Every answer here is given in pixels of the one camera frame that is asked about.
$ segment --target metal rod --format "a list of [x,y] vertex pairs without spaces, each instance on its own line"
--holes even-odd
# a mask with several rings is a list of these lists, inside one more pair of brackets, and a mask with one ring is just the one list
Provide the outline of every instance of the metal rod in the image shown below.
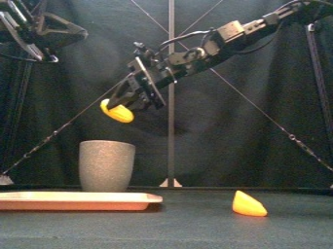
[[[169,0],[169,39],[174,38],[174,0]],[[169,124],[167,124],[167,186],[174,187],[174,84],[169,85]]]

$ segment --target yellow object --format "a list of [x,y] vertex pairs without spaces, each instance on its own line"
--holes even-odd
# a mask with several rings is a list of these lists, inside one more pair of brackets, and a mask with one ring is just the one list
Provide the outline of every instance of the yellow object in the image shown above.
[[262,204],[241,191],[237,191],[234,195],[233,211],[249,216],[262,217],[268,214]]
[[110,103],[110,99],[105,99],[101,102],[101,108],[103,110],[103,113],[110,116],[114,120],[122,122],[122,123],[130,123],[134,120],[134,115],[131,111],[123,106],[119,105],[109,110],[107,105]]

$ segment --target ceramic cup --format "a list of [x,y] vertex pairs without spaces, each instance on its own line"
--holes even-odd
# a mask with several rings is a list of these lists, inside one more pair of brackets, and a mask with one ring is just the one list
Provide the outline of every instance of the ceramic cup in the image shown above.
[[86,192],[125,192],[133,173],[135,146],[118,141],[79,143],[79,182]]

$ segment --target tray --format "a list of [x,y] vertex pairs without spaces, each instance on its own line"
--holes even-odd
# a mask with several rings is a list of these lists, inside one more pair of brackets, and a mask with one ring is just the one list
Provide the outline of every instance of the tray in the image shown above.
[[0,193],[3,210],[145,210],[163,198],[146,193],[7,192]]

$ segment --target orange tray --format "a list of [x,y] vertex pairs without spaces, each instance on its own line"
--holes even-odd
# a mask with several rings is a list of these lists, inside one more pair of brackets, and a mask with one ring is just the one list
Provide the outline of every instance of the orange tray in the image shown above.
[[7,192],[2,210],[145,210],[163,198],[146,193]]

